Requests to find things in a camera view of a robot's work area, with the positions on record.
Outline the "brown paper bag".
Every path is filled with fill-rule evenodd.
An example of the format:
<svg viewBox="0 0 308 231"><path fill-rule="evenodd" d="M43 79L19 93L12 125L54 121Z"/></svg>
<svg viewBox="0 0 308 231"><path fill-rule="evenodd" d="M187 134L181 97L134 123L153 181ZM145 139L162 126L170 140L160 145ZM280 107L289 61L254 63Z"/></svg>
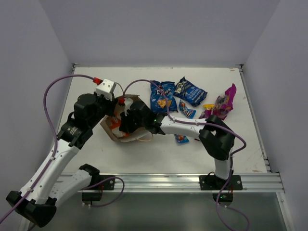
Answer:
<svg viewBox="0 0 308 231"><path fill-rule="evenodd" d="M117 103L115 106L114 115L106 115L100 123L101 127L105 130L111 140L118 142L151 141L153 139L153 134L151 134L145 128L138 128L133 133L122 132L119 130L122 122L120 114L125 111L125 106L127 104L125 101L128 100L129 104L141 101L139 95L128 94L124 97L117 97L117 99L119 99L120 102L124 104L120 105L119 103Z"/></svg>

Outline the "orange Fox's candy packet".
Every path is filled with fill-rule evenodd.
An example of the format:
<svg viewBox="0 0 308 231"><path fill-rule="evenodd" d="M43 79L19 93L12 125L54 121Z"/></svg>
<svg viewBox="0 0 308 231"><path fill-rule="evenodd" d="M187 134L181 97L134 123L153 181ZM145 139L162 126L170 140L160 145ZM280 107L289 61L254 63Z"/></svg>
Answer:
<svg viewBox="0 0 308 231"><path fill-rule="evenodd" d="M111 133L117 137L117 138L122 138L125 136L125 134L120 131L120 125L121 125L121 120L117 118L116 116L110 116L108 117L108 127L111 131Z"/></svg>

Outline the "blue Doritos chips bag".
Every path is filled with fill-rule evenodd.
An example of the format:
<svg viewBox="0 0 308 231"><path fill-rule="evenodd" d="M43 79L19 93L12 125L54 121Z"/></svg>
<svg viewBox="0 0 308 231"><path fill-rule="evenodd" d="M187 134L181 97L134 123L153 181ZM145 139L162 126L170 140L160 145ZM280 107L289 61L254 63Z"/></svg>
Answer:
<svg viewBox="0 0 308 231"><path fill-rule="evenodd" d="M161 91L156 86L158 86L159 89L161 89L164 92L164 95L166 96L167 101L168 101L169 111L177 112L178 107L177 107L176 100L174 98L175 82L171 82L171 81L159 82L159 81L152 80L152 83L150 84L151 110L154 113L166 113L167 112L166 100L164 96L161 94Z"/></svg>

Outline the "small blue M&M's packet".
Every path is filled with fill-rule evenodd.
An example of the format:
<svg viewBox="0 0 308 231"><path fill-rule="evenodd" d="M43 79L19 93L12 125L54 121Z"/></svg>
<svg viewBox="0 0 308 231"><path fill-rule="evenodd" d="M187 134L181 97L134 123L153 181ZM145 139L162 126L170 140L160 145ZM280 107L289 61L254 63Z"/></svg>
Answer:
<svg viewBox="0 0 308 231"><path fill-rule="evenodd" d="M196 110L189 109L186 106L186 103L180 100L179 102L179 109L180 111L189 119L192 119L195 116Z"/></svg>

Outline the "blue Kettle chips bag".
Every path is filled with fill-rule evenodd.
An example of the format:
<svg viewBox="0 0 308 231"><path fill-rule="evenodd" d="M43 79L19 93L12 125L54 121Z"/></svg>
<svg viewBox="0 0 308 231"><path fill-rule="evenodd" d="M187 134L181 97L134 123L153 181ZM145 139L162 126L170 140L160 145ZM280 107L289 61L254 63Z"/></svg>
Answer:
<svg viewBox="0 0 308 231"><path fill-rule="evenodd" d="M182 77L175 85L173 95L187 101L191 106L197 107L207 97L207 92Z"/></svg>

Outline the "purple snack packet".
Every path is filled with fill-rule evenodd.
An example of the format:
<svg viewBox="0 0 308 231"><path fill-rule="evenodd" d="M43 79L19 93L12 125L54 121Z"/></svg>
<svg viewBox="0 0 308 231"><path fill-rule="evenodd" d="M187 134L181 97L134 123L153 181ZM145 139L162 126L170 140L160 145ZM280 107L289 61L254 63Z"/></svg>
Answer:
<svg viewBox="0 0 308 231"><path fill-rule="evenodd" d="M233 101L236 95L237 88L233 83L224 94L217 97L214 108L212 110L212 115L224 120L227 115L233 110Z"/></svg>
<svg viewBox="0 0 308 231"><path fill-rule="evenodd" d="M201 115L199 116L199 119L208 119L212 115L212 108L205 109Z"/></svg>

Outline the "yellow M&M's packet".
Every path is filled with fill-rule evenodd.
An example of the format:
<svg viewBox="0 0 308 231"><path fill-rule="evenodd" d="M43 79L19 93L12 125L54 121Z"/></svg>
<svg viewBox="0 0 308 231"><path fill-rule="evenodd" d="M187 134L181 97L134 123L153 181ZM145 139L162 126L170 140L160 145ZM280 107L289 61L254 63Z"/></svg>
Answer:
<svg viewBox="0 0 308 231"><path fill-rule="evenodd" d="M203 108L208 111L212 111L214 107L215 107L214 104L204 104L203 105Z"/></svg>

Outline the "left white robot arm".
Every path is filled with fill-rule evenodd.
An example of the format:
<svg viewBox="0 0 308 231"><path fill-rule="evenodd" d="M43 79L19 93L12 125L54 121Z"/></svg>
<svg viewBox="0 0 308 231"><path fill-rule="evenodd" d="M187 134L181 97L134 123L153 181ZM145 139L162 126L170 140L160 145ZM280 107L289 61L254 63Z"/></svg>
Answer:
<svg viewBox="0 0 308 231"><path fill-rule="evenodd" d="M6 200L18 214L42 228L54 217L60 204L84 188L99 186L99 170L84 164L68 180L56 185L56 181L77 155L93 128L105 117L112 116L117 99L106 99L96 93L82 94L74 104L74 110L55 136L55 143L39 169L19 191L9 192Z"/></svg>

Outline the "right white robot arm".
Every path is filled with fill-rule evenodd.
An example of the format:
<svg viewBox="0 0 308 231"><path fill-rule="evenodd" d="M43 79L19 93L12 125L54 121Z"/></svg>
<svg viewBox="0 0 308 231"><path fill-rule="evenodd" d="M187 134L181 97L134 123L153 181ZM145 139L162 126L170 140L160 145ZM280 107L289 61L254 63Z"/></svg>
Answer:
<svg viewBox="0 0 308 231"><path fill-rule="evenodd" d="M143 101L130 102L128 98L123 99L119 105L124 107L120 113L120 131L130 135L143 128L151 134L183 135L198 139L214 158L215 185L225 189L231 184L230 155L235 136L218 117L212 116L206 120L168 116L165 113L154 113Z"/></svg>

